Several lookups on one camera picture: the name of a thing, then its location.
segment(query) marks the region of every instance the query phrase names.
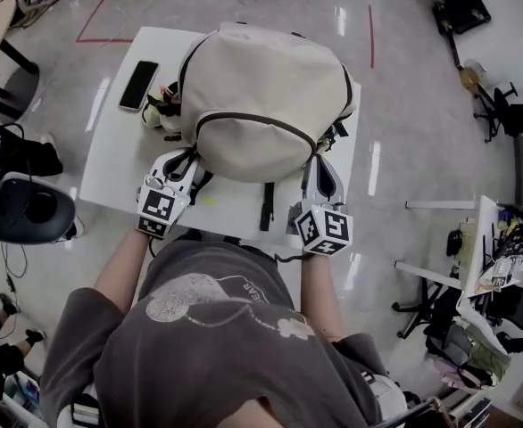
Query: desk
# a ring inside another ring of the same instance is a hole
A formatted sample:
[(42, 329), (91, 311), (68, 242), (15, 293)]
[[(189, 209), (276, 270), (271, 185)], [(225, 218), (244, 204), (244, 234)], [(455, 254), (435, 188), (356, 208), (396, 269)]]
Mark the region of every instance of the desk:
[(406, 202), (408, 209), (435, 209), (435, 210), (477, 210), (477, 231), (473, 238), (471, 258), (469, 259), (468, 271), (460, 273), (460, 279), (443, 276), (434, 271), (420, 267), (414, 267), (402, 261), (397, 261), (394, 266), (407, 273), (425, 277), (434, 282), (463, 290), (464, 297), (472, 297), (489, 290), (478, 289), (477, 280), (482, 274), (484, 264), (484, 237), (486, 238), (486, 254), (492, 255), (492, 225), (495, 232), (499, 234), (497, 223), (499, 208), (494, 201), (482, 195), (479, 202)]
[(0, 120), (3, 123), (13, 122), (21, 117), (28, 109), (39, 82), (39, 67), (4, 39), (16, 6), (15, 0), (4, 0), (0, 3), (0, 51), (20, 65), (4, 88), (0, 87)]
[[(125, 111), (119, 100), (139, 61), (160, 64), (150, 90), (168, 85), (178, 78), (182, 58), (193, 41), (202, 34), (174, 29), (143, 27), (125, 55), (109, 94), (101, 108), (95, 135), (87, 157), (79, 198), (116, 210), (137, 214), (136, 193), (154, 161), (162, 154), (187, 144), (167, 143), (160, 130), (145, 128), (139, 112)], [(343, 121), (349, 136), (337, 138), (326, 153), (348, 191), (353, 152), (359, 121), (361, 87), (354, 85), (356, 110)], [(297, 235), (286, 234), (289, 207), (301, 200), (303, 172), (276, 183), (275, 220), (268, 232), (259, 229), (263, 184), (240, 183), (214, 176), (188, 208), (178, 224), (220, 235), (302, 249)]]

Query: red tape line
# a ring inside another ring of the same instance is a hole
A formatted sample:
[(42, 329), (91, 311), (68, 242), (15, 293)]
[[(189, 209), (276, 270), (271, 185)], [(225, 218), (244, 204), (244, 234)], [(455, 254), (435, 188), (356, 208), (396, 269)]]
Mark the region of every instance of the red tape line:
[(372, 28), (372, 8), (369, 5), (369, 26), (370, 26), (370, 67), (375, 68), (375, 32)]
[(83, 29), (79, 32), (77, 35), (77, 38), (75, 38), (75, 43), (132, 43), (132, 39), (125, 39), (125, 38), (88, 38), (88, 39), (81, 39), (81, 35), (83, 35), (83, 32), (85, 32), (87, 26), (89, 25), (89, 22), (93, 19), (93, 16), (95, 16), (95, 13), (99, 10), (101, 5), (103, 4), (105, 0), (101, 0), (91, 15), (89, 16), (89, 19), (87, 19), (87, 22), (83, 26)]

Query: black case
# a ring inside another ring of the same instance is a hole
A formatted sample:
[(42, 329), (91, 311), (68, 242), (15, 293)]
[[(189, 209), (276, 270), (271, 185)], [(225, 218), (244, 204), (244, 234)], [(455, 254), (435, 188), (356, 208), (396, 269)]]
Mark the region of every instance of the black case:
[(492, 20), (482, 0), (450, 0), (436, 3), (432, 9), (438, 31), (444, 34), (447, 28), (460, 34)]

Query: black phone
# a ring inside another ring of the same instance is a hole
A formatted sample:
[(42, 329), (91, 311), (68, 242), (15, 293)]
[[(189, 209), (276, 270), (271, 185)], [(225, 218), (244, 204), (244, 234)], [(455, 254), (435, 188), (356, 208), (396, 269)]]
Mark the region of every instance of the black phone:
[(129, 83), (125, 88), (119, 106), (128, 110), (140, 110), (146, 91), (154, 79), (158, 70), (158, 63), (141, 61), (133, 71)]

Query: beige backpack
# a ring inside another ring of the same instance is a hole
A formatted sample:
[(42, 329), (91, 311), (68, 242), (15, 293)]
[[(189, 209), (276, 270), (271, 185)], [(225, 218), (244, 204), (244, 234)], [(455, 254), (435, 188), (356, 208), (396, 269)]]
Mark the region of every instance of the beige backpack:
[(328, 48), (241, 23), (194, 42), (170, 89), (180, 104), (167, 98), (159, 111), (180, 114), (206, 170), (242, 182), (300, 169), (344, 135), (340, 121), (354, 110), (353, 80)]

